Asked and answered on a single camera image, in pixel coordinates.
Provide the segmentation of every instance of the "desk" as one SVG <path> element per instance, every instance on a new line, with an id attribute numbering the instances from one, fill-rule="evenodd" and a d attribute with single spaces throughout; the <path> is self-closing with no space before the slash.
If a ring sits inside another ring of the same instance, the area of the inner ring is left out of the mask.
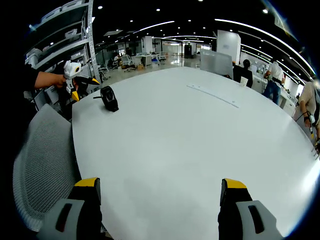
<path id="1" fill-rule="evenodd" d="M 233 96 L 239 108 L 189 84 Z M 107 111 L 94 92 L 73 105 L 72 129 L 82 178 L 100 178 L 102 222 L 114 239 L 218 239 L 223 178 L 242 181 L 283 235 L 295 227 L 320 162 L 280 107 L 189 67 L 111 87 L 119 110 Z"/>
<path id="2" fill-rule="evenodd" d="M 140 59 L 140 61 L 142 61 L 142 58 L 145 58 L 145 61 L 144 61 L 145 66 L 151 65 L 153 58 L 156 58 L 158 60 L 158 63 L 160 62 L 159 54 L 145 54 L 145 55 L 136 55 L 132 57 L 134 64 L 136 64 L 137 62 L 136 59 Z"/>

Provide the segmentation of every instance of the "paper cup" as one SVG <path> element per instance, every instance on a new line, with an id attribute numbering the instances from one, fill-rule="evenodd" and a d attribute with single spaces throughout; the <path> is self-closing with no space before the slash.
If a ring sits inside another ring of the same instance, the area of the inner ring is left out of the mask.
<path id="1" fill-rule="evenodd" d="M 241 80 L 240 80 L 240 85 L 242 86 L 242 87 L 245 87 L 245 86 L 247 86 L 247 82 L 248 82 L 248 78 L 245 78 L 245 77 L 241 77 Z"/>

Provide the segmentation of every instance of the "gray chair back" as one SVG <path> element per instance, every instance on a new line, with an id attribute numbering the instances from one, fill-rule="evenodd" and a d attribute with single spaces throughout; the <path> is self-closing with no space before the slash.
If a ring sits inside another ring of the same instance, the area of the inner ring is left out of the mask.
<path id="1" fill-rule="evenodd" d="M 14 201 L 26 227 L 39 232 L 45 214 L 80 179 L 71 123 L 46 104 L 30 122 L 13 166 Z"/>
<path id="2" fill-rule="evenodd" d="M 221 76 L 229 75 L 234 79 L 231 56 L 220 52 L 201 49 L 200 69 Z"/>

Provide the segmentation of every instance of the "white strip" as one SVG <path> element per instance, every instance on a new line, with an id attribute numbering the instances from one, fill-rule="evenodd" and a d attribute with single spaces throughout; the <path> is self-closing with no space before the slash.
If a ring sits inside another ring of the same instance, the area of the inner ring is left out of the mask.
<path id="1" fill-rule="evenodd" d="M 268 61 L 267 59 L 265 59 L 265 58 L 263 58 L 263 57 L 260 57 L 260 56 L 258 56 L 258 55 L 255 55 L 255 54 L 252 53 L 252 52 L 249 52 L 249 51 L 246 51 L 246 50 L 241 50 L 241 52 L 245 52 L 245 53 L 247 53 L 247 54 L 251 54 L 251 55 L 253 55 L 253 56 L 256 56 L 257 58 L 260 58 L 262 61 L 267 62 L 268 64 L 271 64 L 271 62 Z"/>
<path id="2" fill-rule="evenodd" d="M 140 29 L 139 31 L 135 31 L 133 34 L 135 34 L 137 32 L 140 32 L 140 31 L 143 31 L 143 30 L 146 30 L 146 29 L 149 29 L 149 28 L 153 28 L 153 27 L 160 26 L 160 25 L 163 25 L 163 24 L 171 24 L 171 23 L 174 23 L 174 22 L 175 21 L 166 21 L 166 22 L 162 22 L 162 23 L 159 23 L 159 24 L 156 24 L 156 25 L 147 26 L 145 28 Z"/>
<path id="3" fill-rule="evenodd" d="M 242 46 L 245 46 L 245 47 L 247 47 L 247 48 L 250 48 L 250 49 L 256 50 L 256 51 L 258 51 L 258 52 L 260 52 L 260 53 L 262 53 L 262 54 L 264 54 L 264 55 L 268 56 L 269 58 L 272 58 L 272 56 L 270 56 L 270 55 L 268 55 L 268 54 L 264 53 L 263 51 L 260 51 L 260 50 L 258 50 L 258 49 L 255 49 L 255 48 L 253 48 L 253 47 L 251 47 L 251 46 L 248 46 L 248 45 L 245 45 L 245 44 L 242 44 L 242 43 L 241 43 L 241 45 L 242 45 Z"/>
<path id="4" fill-rule="evenodd" d="M 204 43 L 204 41 L 200 41 L 200 40 L 182 40 L 182 42 L 199 42 L 199 43 Z"/>
<path id="5" fill-rule="evenodd" d="M 180 36 L 166 36 L 166 38 L 189 38 L 189 37 L 195 37 L 195 38 L 207 38 L 207 39 L 217 39 L 216 37 L 212 37 L 212 36 L 196 36 L 196 35 L 180 35 Z"/>
<path id="6" fill-rule="evenodd" d="M 260 29 L 260 28 L 257 28 L 255 26 L 251 26 L 251 25 L 248 25 L 248 24 L 244 24 L 244 23 L 241 23 L 241 22 L 237 22 L 237 21 L 230 21 L 230 20 L 224 20 L 224 19 L 214 19 L 216 21 L 219 21 L 219 22 L 226 22 L 226 23 L 231 23 L 231 24 L 238 24 L 238 25 L 241 25 L 241 26 L 245 26 L 245 27 L 248 27 L 248 28 L 251 28 L 251 29 L 254 29 L 254 30 L 257 30 L 261 33 L 264 33 L 266 35 L 268 35 L 269 37 L 277 40 L 278 42 L 282 43 L 283 45 L 285 45 L 287 48 L 289 48 L 292 52 L 294 52 L 308 67 L 309 69 L 314 73 L 316 74 L 316 72 L 314 71 L 314 69 L 311 67 L 311 65 L 296 51 L 294 50 L 291 46 L 289 46 L 288 44 L 286 44 L 284 41 L 282 41 L 280 38 Z"/>
<path id="7" fill-rule="evenodd" d="M 187 87 L 192 88 L 192 89 L 195 89 L 195 90 L 198 90 L 198 91 L 203 92 L 203 93 L 205 93 L 205 94 L 209 94 L 209 95 L 211 95 L 211 96 L 213 96 L 213 97 L 215 97 L 215 98 L 217 98 L 217 99 L 220 99 L 220 100 L 226 102 L 227 104 L 230 104 L 230 105 L 232 105 L 232 106 L 234 106 L 234 107 L 236 107 L 236 108 L 239 108 L 238 104 L 237 104 L 235 101 L 224 99 L 224 98 L 222 98 L 221 96 L 218 96 L 218 95 L 217 95 L 215 92 L 213 92 L 211 89 L 207 89 L 207 88 L 204 88 L 204 87 L 202 87 L 202 86 L 197 86 L 197 85 L 187 85 Z"/>
<path id="8" fill-rule="evenodd" d="M 295 76 L 302 82 L 302 79 L 301 79 L 297 74 L 295 74 L 294 71 L 292 71 L 290 68 L 288 68 L 288 67 L 287 67 L 286 65 L 284 65 L 282 62 L 280 62 L 280 61 L 278 61 L 278 60 L 277 60 L 277 62 L 278 62 L 279 64 L 281 64 L 282 66 L 284 66 L 285 68 L 287 68 L 290 72 L 293 73 L 293 75 L 295 75 Z"/>

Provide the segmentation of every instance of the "floor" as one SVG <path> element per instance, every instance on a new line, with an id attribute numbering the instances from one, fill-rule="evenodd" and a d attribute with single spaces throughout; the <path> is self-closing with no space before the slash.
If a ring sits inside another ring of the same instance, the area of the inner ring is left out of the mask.
<path id="1" fill-rule="evenodd" d="M 152 66 L 149 65 L 143 70 L 131 70 L 131 71 L 124 71 L 118 69 L 111 69 L 106 74 L 107 80 L 104 80 L 102 83 L 102 87 L 109 86 L 111 84 L 120 82 L 122 80 L 138 76 L 141 74 L 146 74 L 162 69 L 170 69 L 170 68 L 178 68 L 178 67 L 190 67 L 190 68 L 199 68 L 200 61 L 198 58 L 182 58 L 180 56 L 169 56 L 168 59 L 163 61 L 160 65 Z"/>

